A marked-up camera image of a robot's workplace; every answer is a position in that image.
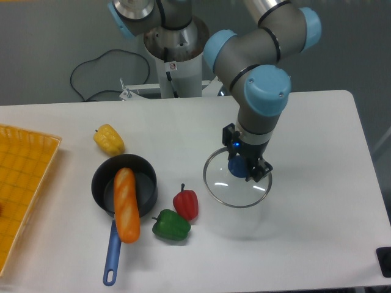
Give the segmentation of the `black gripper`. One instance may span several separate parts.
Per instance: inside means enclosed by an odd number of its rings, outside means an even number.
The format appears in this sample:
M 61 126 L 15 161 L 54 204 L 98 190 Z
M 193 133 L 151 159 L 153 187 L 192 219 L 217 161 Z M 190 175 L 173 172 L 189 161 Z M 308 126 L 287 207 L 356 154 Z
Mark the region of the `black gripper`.
M 233 123 L 222 129 L 222 144 L 227 147 L 228 159 L 240 157 L 246 162 L 247 182 L 259 182 L 272 171 L 272 165 L 263 158 L 268 143 L 268 140 L 256 145 L 245 142 Z

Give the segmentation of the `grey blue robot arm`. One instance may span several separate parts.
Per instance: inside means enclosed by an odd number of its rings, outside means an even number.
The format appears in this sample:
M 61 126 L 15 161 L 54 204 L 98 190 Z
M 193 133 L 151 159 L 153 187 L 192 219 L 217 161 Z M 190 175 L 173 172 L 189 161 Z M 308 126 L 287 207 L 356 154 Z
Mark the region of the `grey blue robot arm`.
M 291 1 L 246 1 L 257 27 L 239 36 L 231 30 L 209 34 L 192 14 L 191 1 L 110 1 L 108 9 L 126 38 L 143 36 L 156 60 L 161 94 L 198 95 L 205 61 L 239 104 L 236 123 L 223 129 L 228 167 L 234 176 L 259 181 L 271 170 L 263 153 L 288 102 L 290 77 L 277 63 L 317 44 L 319 16 Z

